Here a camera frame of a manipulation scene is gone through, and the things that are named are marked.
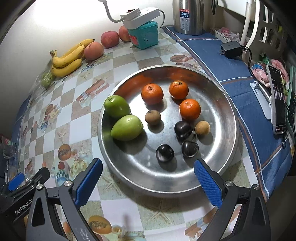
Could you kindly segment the dark cherry with stem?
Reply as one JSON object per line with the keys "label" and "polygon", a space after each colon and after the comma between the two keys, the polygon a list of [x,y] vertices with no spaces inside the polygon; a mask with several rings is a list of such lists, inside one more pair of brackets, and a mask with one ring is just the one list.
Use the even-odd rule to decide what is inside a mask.
{"label": "dark cherry with stem", "polygon": [[198,154],[199,146],[196,142],[184,141],[181,145],[181,151],[184,157],[192,158]]}

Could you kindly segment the black cherry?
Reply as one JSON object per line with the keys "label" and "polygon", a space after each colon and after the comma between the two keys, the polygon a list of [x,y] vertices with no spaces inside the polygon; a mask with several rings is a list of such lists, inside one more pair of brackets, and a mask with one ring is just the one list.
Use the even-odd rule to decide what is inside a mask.
{"label": "black cherry", "polygon": [[179,142],[183,142],[193,132],[192,126],[186,121],[179,121],[174,126],[174,131]]}
{"label": "black cherry", "polygon": [[175,156],[175,152],[168,144],[161,144],[156,150],[156,159],[159,162],[169,162]]}

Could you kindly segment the orange tangerine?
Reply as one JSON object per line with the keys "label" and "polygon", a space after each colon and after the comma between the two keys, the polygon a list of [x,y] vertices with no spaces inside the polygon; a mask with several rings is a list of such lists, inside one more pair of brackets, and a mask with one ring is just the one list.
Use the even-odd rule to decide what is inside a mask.
{"label": "orange tangerine", "polygon": [[194,121],[201,114],[201,106],[194,99],[185,99],[179,105],[179,112],[184,120]]}
{"label": "orange tangerine", "polygon": [[146,104],[154,105],[163,100],[164,93],[159,85],[150,83],[142,88],[141,96]]}
{"label": "orange tangerine", "polygon": [[184,81],[176,80],[170,84],[169,93],[174,99],[185,99],[189,93],[189,87]]}

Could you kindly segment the small green jujube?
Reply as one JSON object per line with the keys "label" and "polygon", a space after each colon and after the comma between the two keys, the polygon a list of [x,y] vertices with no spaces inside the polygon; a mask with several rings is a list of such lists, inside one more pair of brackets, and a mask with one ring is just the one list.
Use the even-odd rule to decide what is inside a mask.
{"label": "small green jujube", "polygon": [[115,119],[131,114],[130,106],[126,100],[119,95],[107,97],[104,102],[104,108],[107,114]]}

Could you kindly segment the tan longan fruit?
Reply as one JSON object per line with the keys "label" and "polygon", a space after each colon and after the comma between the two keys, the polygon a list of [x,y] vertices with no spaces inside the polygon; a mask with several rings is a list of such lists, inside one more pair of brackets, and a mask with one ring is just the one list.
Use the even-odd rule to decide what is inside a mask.
{"label": "tan longan fruit", "polygon": [[149,110],[145,114],[145,121],[148,125],[155,126],[161,122],[161,114],[157,110]]}

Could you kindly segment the small tan longan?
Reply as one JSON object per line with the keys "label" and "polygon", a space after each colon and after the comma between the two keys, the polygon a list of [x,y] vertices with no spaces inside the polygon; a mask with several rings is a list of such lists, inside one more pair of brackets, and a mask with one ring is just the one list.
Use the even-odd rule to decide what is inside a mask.
{"label": "small tan longan", "polygon": [[198,136],[208,135],[210,133],[210,130],[211,130],[210,124],[205,120],[198,122],[195,126],[195,133]]}

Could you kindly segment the large green jujube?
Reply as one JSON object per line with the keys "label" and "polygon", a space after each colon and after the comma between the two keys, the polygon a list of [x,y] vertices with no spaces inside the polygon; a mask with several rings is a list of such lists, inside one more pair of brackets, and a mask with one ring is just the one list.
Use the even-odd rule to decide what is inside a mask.
{"label": "large green jujube", "polygon": [[126,115],[119,119],[111,129],[112,138],[119,141],[131,141],[138,137],[144,126],[135,115]]}

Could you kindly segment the plastic bag green fruit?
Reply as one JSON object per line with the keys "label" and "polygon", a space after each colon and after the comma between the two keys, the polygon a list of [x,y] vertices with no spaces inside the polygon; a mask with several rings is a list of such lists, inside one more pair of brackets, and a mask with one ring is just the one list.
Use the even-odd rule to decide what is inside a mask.
{"label": "plastic bag green fruit", "polygon": [[43,88],[48,88],[52,84],[52,82],[56,79],[55,75],[51,72],[51,70],[48,70],[47,72],[44,72],[40,79],[40,84]]}

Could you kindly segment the yellow banana bunch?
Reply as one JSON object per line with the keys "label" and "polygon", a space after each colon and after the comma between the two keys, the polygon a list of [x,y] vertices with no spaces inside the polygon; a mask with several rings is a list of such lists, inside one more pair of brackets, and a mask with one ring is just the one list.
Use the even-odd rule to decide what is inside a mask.
{"label": "yellow banana bunch", "polygon": [[82,63],[85,48],[94,42],[94,39],[86,39],[61,57],[57,56],[57,50],[50,51],[52,57],[51,73],[56,77],[64,77],[75,71]]}

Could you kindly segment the black smartphone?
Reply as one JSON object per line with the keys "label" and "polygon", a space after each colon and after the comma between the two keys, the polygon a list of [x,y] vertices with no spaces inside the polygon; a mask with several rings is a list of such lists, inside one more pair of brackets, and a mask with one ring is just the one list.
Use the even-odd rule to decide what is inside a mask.
{"label": "black smartphone", "polygon": [[270,90],[271,90],[271,123],[273,125],[273,133],[281,135],[286,130],[285,120],[285,95],[280,73],[275,71],[269,72]]}

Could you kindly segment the black power adapter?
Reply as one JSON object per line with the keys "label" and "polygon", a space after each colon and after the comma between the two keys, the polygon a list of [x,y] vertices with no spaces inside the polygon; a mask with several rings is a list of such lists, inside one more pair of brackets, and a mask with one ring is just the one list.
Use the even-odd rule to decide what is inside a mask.
{"label": "black power adapter", "polygon": [[243,52],[241,45],[236,41],[223,43],[220,45],[220,48],[220,55],[224,55],[228,59],[238,57]]}

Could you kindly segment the peach beside bananas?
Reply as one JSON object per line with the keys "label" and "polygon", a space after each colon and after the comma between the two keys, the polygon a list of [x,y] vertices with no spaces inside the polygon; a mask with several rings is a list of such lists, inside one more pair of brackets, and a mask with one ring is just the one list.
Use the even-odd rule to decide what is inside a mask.
{"label": "peach beside bananas", "polygon": [[99,42],[92,42],[84,49],[84,57],[87,62],[100,58],[104,53],[104,47]]}

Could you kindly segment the teal plastic box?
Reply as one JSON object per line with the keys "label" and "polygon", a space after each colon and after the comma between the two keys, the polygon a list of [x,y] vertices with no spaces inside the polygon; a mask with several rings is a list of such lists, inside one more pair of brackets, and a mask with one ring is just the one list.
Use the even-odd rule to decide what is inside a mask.
{"label": "teal plastic box", "polygon": [[128,29],[128,33],[132,44],[141,50],[157,45],[159,42],[158,23],[155,21],[148,21],[136,29]]}

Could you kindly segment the stainless steel kettle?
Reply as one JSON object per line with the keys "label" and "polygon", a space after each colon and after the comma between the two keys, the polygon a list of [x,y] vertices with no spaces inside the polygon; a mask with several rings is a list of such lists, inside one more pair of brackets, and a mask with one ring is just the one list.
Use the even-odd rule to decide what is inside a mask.
{"label": "stainless steel kettle", "polygon": [[173,0],[174,30],[198,36],[203,32],[204,3],[201,0]]}

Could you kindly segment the white power strip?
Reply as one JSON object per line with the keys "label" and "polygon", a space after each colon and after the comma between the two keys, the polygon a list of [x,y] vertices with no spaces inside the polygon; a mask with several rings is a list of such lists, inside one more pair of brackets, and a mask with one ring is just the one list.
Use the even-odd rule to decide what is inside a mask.
{"label": "white power strip", "polygon": [[128,10],[126,13],[123,13],[120,15],[119,20],[115,20],[114,18],[112,18],[111,14],[110,14],[110,11],[109,11],[109,8],[107,5],[107,1],[104,1],[104,0],[99,0],[99,1],[104,4],[106,14],[107,14],[109,20],[113,23],[122,22],[123,25],[128,30],[137,29],[140,26],[157,18],[161,14],[163,15],[163,22],[162,22],[161,26],[164,24],[164,21],[165,21],[165,13],[158,8],[143,8],[143,9]]}

